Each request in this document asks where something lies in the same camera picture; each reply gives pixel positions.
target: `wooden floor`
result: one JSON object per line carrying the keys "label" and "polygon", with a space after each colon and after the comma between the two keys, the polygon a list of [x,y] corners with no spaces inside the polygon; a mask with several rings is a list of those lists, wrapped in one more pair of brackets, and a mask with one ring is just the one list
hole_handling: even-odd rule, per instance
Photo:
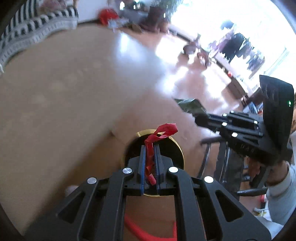
{"label": "wooden floor", "polygon": [[[199,141],[215,134],[197,127],[173,98],[198,98],[215,114],[241,109],[221,69],[181,54],[185,41],[125,32],[83,25],[33,46],[6,67],[0,201],[20,231],[60,200],[68,185],[118,170],[140,130],[176,123],[185,170],[196,176],[204,152]],[[206,174],[213,174],[217,153],[213,145]],[[241,202],[251,210],[257,199]],[[171,196],[129,197],[126,213],[153,235],[172,235]],[[136,238],[125,230],[125,240]]]}

